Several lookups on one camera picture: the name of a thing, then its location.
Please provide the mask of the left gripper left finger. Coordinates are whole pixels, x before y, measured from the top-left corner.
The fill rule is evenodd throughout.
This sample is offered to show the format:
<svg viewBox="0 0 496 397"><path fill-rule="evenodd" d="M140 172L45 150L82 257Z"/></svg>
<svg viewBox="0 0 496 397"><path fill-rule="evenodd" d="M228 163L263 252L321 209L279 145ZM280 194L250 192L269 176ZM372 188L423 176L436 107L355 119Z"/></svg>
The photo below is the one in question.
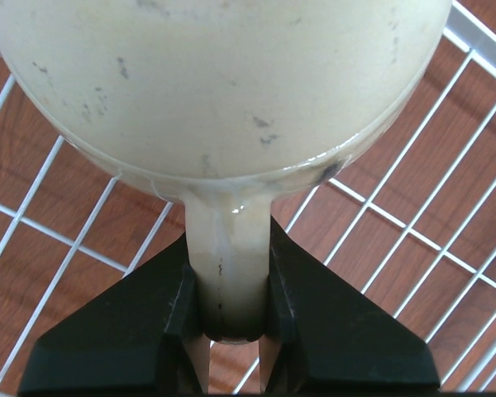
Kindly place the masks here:
<svg viewBox="0 0 496 397"><path fill-rule="evenodd" d="M181 237L35 342L21 393L200 393L203 328Z"/></svg>

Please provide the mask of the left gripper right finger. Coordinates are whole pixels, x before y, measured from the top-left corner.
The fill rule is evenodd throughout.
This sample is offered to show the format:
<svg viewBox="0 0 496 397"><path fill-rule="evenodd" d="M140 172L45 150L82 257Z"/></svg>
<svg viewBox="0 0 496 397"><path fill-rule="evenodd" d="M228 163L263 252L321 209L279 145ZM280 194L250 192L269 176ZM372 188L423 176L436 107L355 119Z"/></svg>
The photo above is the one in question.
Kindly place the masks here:
<svg viewBox="0 0 496 397"><path fill-rule="evenodd" d="M437 391L427 344L271 223L263 391Z"/></svg>

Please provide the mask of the beige speckled round mug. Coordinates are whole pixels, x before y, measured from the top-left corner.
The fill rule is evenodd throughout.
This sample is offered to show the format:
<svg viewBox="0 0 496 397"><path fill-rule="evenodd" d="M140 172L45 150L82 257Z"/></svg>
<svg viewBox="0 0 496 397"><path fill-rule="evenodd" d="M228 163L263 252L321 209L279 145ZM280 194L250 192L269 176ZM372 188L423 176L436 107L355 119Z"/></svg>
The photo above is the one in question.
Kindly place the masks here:
<svg viewBox="0 0 496 397"><path fill-rule="evenodd" d="M367 151L448 1L0 1L0 54L71 145L180 201L204 331L264 331L272 202Z"/></svg>

